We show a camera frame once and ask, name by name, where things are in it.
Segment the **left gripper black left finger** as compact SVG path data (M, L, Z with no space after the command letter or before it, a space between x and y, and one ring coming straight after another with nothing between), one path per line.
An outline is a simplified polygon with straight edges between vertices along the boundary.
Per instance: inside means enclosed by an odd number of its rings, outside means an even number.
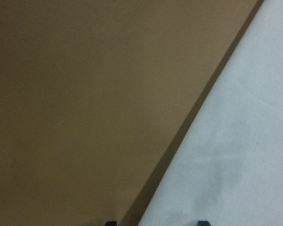
M105 226L117 226L117 221L107 221Z

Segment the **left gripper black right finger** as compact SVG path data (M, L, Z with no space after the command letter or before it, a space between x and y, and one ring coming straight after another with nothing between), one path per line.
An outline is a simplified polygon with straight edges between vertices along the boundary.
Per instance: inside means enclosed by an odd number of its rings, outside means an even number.
M197 226L209 226L209 222L206 220L198 221Z

